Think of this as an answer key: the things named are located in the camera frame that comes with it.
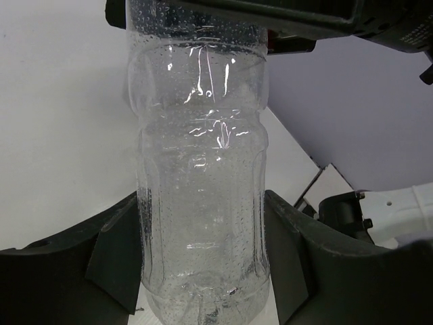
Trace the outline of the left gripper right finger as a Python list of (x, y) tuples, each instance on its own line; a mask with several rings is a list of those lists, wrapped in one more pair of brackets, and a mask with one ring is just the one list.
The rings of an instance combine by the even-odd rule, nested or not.
[(265, 237), (280, 324), (431, 324), (432, 241), (389, 249), (265, 193)]

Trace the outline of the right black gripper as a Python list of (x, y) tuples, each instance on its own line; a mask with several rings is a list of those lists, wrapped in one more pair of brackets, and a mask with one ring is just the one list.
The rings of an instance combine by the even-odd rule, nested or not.
[(318, 41), (354, 36), (432, 57), (431, 1), (276, 1), (271, 55), (312, 52)]

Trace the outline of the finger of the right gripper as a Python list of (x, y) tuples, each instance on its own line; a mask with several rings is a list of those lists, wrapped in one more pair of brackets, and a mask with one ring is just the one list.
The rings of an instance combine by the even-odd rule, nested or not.
[(109, 25), (155, 35), (219, 33), (253, 24), (277, 35), (345, 36), (361, 1), (106, 1)]

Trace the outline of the clear bottle grey cap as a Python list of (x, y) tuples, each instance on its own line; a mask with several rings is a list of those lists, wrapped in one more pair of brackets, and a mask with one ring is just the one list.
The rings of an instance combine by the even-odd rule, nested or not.
[(267, 31), (127, 1), (147, 301), (163, 324), (249, 324), (269, 295)]

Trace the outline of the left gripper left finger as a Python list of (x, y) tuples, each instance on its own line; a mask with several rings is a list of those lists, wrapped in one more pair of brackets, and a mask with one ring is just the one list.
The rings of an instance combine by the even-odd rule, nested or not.
[(127, 324), (141, 283), (137, 195), (1, 251), (2, 324)]

